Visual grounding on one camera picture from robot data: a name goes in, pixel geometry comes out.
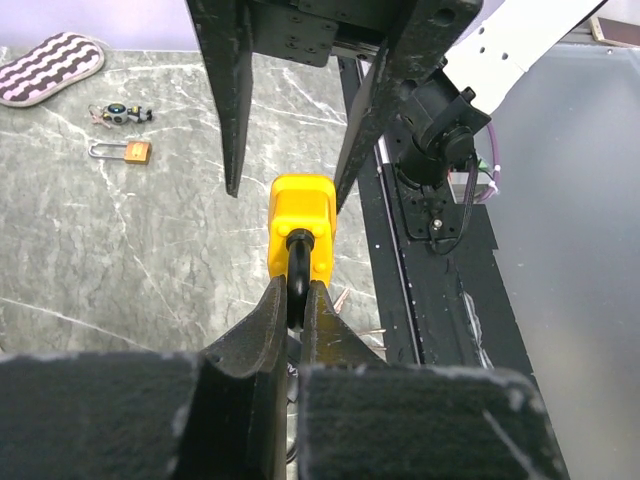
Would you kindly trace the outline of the smartphone on bench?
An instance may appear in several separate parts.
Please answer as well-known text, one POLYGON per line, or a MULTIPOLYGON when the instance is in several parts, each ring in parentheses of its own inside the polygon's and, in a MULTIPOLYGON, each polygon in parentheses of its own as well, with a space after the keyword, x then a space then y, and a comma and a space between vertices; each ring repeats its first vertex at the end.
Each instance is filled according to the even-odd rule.
POLYGON ((589 20, 592 36, 597 42, 625 48, 638 48, 638 25, 594 16, 589 20))

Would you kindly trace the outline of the small brass long-shackle padlock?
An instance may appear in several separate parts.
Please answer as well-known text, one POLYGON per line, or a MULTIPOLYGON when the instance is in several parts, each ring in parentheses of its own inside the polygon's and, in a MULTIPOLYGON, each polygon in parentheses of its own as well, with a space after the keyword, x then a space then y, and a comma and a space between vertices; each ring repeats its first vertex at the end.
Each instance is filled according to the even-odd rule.
POLYGON ((150 161, 152 145, 145 141, 124 143, 98 142, 89 146, 88 155, 98 160, 122 160, 132 165, 147 165, 150 161))

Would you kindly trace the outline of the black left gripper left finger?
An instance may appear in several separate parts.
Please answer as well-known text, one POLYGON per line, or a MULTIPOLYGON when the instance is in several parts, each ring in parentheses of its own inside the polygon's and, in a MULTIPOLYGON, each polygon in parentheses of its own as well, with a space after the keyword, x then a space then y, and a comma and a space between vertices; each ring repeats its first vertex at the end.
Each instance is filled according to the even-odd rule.
POLYGON ((5 479, 282 479, 286 281, 204 350, 1 358, 5 479))

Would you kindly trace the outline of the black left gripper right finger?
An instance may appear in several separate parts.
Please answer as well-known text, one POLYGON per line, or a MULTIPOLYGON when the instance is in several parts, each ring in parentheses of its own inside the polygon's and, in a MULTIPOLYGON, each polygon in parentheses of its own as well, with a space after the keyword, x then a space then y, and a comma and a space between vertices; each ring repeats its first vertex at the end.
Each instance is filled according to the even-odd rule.
POLYGON ((564 479, 541 395, 522 374, 388 365, 309 288, 299 370, 302 479, 564 479))

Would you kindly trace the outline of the yellow padlock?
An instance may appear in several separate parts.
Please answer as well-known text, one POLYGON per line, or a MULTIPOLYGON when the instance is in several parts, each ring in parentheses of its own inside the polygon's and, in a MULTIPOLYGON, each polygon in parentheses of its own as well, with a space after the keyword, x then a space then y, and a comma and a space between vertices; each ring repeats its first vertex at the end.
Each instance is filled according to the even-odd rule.
POLYGON ((304 328, 311 284, 330 284, 336 231, 336 190, 330 178, 286 174, 273 181, 267 267, 272 278, 286 277, 287 325, 295 332, 304 328))

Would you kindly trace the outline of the purple wavy sponge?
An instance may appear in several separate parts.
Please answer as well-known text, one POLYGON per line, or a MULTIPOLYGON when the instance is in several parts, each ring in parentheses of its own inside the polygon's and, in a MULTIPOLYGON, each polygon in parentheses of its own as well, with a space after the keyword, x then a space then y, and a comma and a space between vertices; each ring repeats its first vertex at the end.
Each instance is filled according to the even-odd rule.
POLYGON ((61 32, 1 66, 1 104, 37 105, 97 73, 105 63, 102 47, 74 32, 61 32))

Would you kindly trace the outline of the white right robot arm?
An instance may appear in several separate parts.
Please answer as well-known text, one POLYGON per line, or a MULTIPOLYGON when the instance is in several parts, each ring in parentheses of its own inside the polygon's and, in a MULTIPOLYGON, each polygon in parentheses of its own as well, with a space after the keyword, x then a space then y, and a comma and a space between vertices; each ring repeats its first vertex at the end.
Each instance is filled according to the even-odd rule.
POLYGON ((492 114, 519 79, 600 8, 597 1, 191 1, 187 8, 220 122, 225 188, 239 192, 253 90, 252 57, 324 67, 370 62, 335 172, 344 202, 388 124, 429 86, 492 114))

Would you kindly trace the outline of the cartoon figure keychain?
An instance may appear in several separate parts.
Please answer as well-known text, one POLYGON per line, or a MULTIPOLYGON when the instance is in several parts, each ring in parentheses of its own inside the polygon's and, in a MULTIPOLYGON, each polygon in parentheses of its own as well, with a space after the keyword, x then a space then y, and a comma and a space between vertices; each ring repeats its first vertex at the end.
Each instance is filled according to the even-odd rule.
POLYGON ((94 124, 102 125, 107 129, 113 126, 122 126, 127 123, 143 124, 153 120, 154 113, 151 108, 140 105, 126 106, 123 103, 110 103, 103 107, 89 105, 88 112, 94 124))

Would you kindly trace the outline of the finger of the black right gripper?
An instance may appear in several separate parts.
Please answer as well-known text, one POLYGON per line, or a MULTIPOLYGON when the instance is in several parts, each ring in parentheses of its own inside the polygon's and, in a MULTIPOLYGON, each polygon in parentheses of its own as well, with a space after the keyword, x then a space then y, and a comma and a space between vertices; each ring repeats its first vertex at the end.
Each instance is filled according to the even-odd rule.
POLYGON ((428 80, 483 7, 475 0, 403 1, 401 5, 351 104, 334 176, 338 210, 401 106, 428 80))
POLYGON ((192 0, 187 6, 218 114, 226 192, 237 197, 253 90, 249 3, 192 0))

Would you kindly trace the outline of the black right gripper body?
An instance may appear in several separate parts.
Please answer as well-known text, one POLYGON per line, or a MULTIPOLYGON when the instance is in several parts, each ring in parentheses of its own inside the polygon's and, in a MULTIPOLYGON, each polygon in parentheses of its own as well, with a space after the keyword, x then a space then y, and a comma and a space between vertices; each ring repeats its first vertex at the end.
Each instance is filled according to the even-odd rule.
POLYGON ((306 65, 371 61, 413 1, 250 1, 250 51, 306 65))

